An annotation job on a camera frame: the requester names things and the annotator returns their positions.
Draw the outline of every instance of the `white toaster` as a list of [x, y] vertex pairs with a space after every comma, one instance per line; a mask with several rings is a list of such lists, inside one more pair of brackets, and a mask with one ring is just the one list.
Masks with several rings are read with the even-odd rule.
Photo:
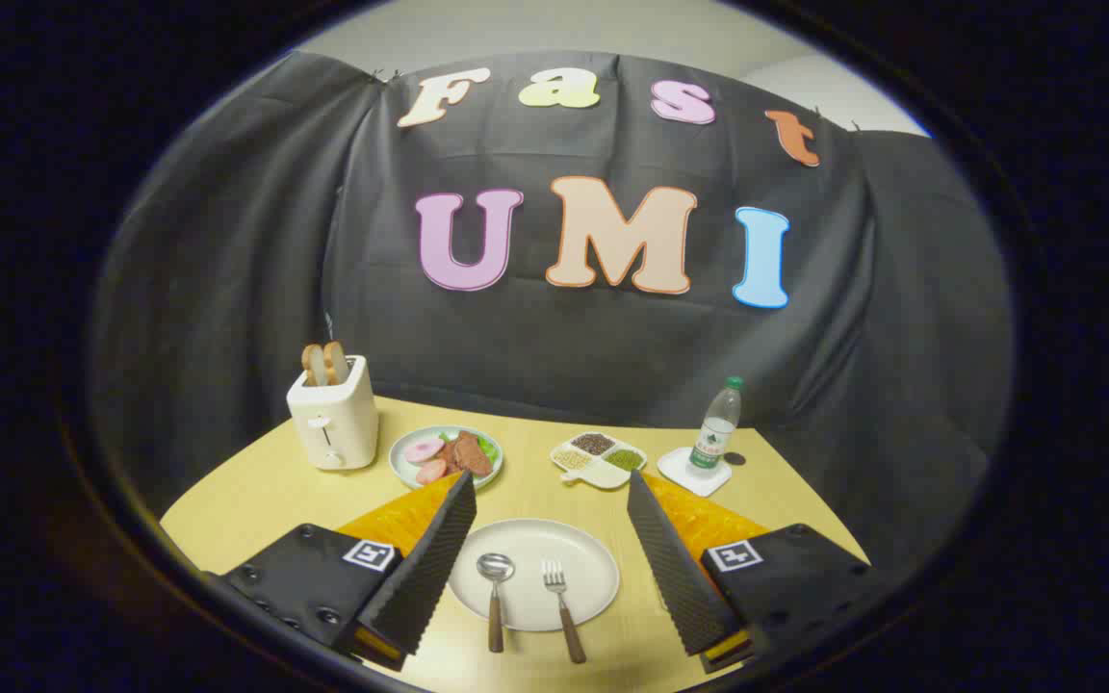
[[356, 470], [375, 461], [379, 412], [366, 358], [347, 355], [345, 361], [344, 383], [307, 386], [303, 373], [285, 397], [307, 457], [322, 470]]

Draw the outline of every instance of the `beans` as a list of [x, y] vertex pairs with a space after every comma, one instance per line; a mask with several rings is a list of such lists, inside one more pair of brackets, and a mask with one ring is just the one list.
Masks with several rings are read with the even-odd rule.
[[613, 447], [613, 444], [615, 444], [613, 440], [601, 434], [584, 434], [580, 438], [572, 440], [572, 445], [590, 453], [590, 456], [599, 456]]
[[643, 461], [643, 457], [630, 450], [615, 450], [607, 456], [607, 461], [621, 470], [634, 470]]
[[589, 463], [589, 456], [582, 456], [581, 452], [571, 450], [560, 450], [554, 453], [554, 461], [569, 470], [578, 470], [584, 469], [584, 465]]

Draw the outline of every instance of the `water bottle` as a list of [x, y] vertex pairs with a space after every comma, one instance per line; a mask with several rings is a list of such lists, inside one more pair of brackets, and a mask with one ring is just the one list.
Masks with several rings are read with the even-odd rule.
[[691, 449], [691, 469], [714, 469], [726, 452], [730, 435], [739, 426], [739, 414], [743, 407], [742, 389], [743, 378], [728, 377], [725, 388], [709, 405], [704, 425], [700, 427], [700, 438]]

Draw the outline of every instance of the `bottle label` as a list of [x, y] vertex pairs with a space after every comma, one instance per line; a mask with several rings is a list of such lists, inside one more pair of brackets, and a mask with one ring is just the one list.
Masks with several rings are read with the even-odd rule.
[[730, 444], [730, 434], [733, 428], [725, 425], [720, 428], [728, 430], [716, 430], [709, 426], [709, 421], [700, 428], [700, 438], [696, 446], [691, 449], [691, 463], [698, 468], [712, 469], [718, 466], [718, 460], [726, 452], [726, 445]]

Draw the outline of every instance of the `blue letter i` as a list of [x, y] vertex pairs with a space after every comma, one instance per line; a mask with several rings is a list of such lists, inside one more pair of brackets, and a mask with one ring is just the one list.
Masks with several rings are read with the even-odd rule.
[[734, 298], [756, 308], [783, 307], [790, 297], [782, 289], [782, 236], [790, 221], [755, 207], [740, 207], [734, 218], [747, 230], [747, 264], [743, 281], [734, 286]]

